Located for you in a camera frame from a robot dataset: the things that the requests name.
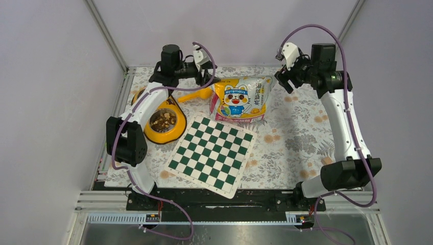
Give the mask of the yellow plastic scoop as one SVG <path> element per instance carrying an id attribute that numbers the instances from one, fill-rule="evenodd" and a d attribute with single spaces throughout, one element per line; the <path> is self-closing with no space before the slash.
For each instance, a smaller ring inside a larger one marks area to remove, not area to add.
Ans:
<path id="1" fill-rule="evenodd" d="M 200 89 L 200 90 L 197 90 L 195 92 L 192 92 L 190 94 L 187 94 L 187 95 L 180 97 L 178 99 L 178 102 L 184 103 L 186 101 L 189 101 L 192 99 L 197 99 L 197 98 L 205 100 L 205 99 L 210 98 L 212 96 L 212 94 L 213 94 L 213 91 L 211 88 L 204 88 L 204 89 Z"/>

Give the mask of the pet food bag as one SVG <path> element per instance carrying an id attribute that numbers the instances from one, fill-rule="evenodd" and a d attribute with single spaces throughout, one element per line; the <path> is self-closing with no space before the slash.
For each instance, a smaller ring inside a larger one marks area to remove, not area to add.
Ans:
<path id="1" fill-rule="evenodd" d="M 211 85 L 210 116 L 217 121 L 251 123 L 264 118 L 270 109 L 271 76 L 225 78 Z"/>

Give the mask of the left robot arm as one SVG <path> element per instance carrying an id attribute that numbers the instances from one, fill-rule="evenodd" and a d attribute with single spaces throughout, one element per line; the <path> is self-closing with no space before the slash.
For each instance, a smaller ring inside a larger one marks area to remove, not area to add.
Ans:
<path id="1" fill-rule="evenodd" d="M 181 79 L 194 78 L 198 89 L 202 89 L 215 78 L 217 66 L 205 46 L 193 42 L 192 56 L 192 62 L 185 62 L 180 47 L 165 45 L 141 96 L 123 114 L 106 121 L 106 150 L 111 156 L 112 168 L 127 172 L 133 191 L 140 193 L 139 203 L 147 210 L 158 205 L 159 197 L 152 192 L 155 181 L 144 163 L 148 150 L 145 126 L 173 91 L 181 90 Z"/>

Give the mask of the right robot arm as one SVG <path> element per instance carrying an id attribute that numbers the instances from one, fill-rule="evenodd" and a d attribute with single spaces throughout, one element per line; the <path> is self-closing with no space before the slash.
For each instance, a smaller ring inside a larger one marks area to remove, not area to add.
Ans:
<path id="1" fill-rule="evenodd" d="M 279 84 L 292 93 L 304 84 L 316 91 L 328 115 L 334 141 L 335 162 L 321 168 L 320 174 L 297 185 L 293 204 L 306 210 L 313 198 L 340 189 L 364 187 L 382 169 L 380 158 L 373 158 L 360 132 L 353 105 L 352 84 L 337 70 L 336 46 L 316 43 L 311 54 L 304 54 L 291 42 L 279 48 L 276 58 L 283 62 L 275 73 Z"/>

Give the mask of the wooden cube near right arm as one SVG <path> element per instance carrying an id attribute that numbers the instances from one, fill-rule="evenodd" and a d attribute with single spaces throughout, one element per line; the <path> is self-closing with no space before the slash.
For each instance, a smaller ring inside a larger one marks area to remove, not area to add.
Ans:
<path id="1" fill-rule="evenodd" d="M 334 163 L 334 160 L 332 158 L 330 158 L 329 156 L 322 158 L 321 163 L 323 165 L 330 165 Z"/>

